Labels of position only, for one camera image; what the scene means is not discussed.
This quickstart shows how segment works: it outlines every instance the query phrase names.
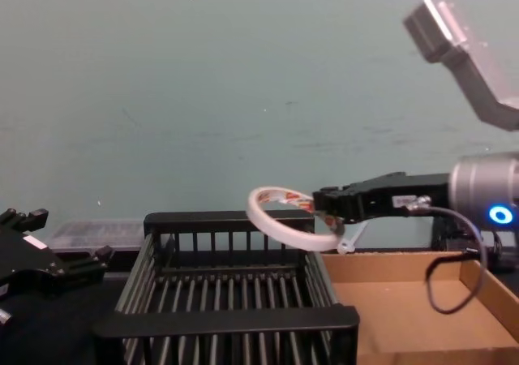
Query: black cable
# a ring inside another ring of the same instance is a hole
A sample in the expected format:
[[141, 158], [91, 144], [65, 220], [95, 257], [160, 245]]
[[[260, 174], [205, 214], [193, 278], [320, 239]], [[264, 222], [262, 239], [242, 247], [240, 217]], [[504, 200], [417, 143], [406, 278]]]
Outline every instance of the black cable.
[[436, 304], [436, 301], [434, 299], [434, 296], [432, 295], [432, 288], [431, 288], [431, 275], [434, 272], [434, 270], [442, 263], [447, 262], [457, 262], [461, 260], [470, 260], [473, 259], [473, 257], [470, 257], [469, 255], [455, 255], [452, 257], [444, 257], [442, 259], [438, 259], [435, 261], [428, 269], [427, 269], [427, 275], [426, 275], [426, 285], [427, 285], [427, 297], [429, 299], [429, 303], [431, 304], [432, 308], [439, 312], [440, 314], [444, 315], [451, 315], [458, 311], [460, 311], [462, 308], [464, 308], [473, 298], [475, 298], [478, 294], [478, 292], [481, 290], [481, 287], [483, 286], [483, 279], [485, 277], [485, 270], [487, 269], [487, 248], [485, 247], [485, 243], [483, 241], [483, 237], [481, 236], [481, 233], [479, 232], [478, 228], [468, 219], [467, 217], [461, 215], [460, 213], [453, 211], [452, 209], [448, 208], [441, 208], [441, 207], [420, 207], [416, 208], [413, 211], [428, 211], [431, 213], [440, 213], [444, 215], [450, 215], [451, 217], [455, 217], [457, 220], [462, 221], [466, 224], [467, 230], [472, 233], [472, 236], [476, 240], [476, 243], [478, 244], [479, 249], [479, 263], [480, 263], [480, 271], [479, 271], [479, 277], [478, 281], [476, 282], [475, 287], [470, 290], [470, 293], [466, 298], [464, 298], [461, 303], [459, 303], [457, 306], [449, 308], [449, 309], [443, 309], [438, 307]]

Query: cardboard box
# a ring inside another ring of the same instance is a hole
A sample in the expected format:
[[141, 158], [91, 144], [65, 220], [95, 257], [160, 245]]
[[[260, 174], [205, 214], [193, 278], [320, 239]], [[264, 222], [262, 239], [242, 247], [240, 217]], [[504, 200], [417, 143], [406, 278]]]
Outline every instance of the cardboard box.
[[[486, 273], [478, 297], [446, 316], [431, 308], [425, 270], [452, 253], [323, 255], [337, 298], [361, 318], [358, 365], [519, 365], [519, 299]], [[444, 264], [433, 275], [441, 307], [458, 304], [479, 263]]]

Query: table surface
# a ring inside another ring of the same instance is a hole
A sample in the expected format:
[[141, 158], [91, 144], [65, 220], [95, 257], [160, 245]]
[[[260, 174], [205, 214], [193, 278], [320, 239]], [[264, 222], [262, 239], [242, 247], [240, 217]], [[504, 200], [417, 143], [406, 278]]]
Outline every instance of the table surface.
[[[519, 295], [519, 272], [496, 276]], [[114, 309], [123, 286], [105, 281], [55, 299], [24, 294], [0, 302], [17, 319], [0, 336], [0, 363], [93, 365], [90, 327]]]

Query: gray wall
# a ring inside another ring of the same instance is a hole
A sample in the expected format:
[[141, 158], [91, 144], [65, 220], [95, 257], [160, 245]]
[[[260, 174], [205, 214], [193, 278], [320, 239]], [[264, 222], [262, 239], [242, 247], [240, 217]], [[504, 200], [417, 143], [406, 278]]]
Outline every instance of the gray wall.
[[[0, 208], [243, 209], [517, 148], [401, 26], [419, 0], [0, 0]], [[456, 0], [516, 79], [517, 0]], [[420, 246], [378, 220], [365, 246]]]

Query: black wire basket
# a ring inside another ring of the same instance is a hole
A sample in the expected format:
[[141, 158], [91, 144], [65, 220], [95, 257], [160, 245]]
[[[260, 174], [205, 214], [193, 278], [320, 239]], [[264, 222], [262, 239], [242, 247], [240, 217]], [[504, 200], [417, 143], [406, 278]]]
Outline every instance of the black wire basket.
[[[272, 211], [313, 231], [301, 211]], [[152, 213], [116, 309], [94, 327], [98, 365], [355, 364], [359, 317], [318, 253], [272, 241], [244, 212]]]

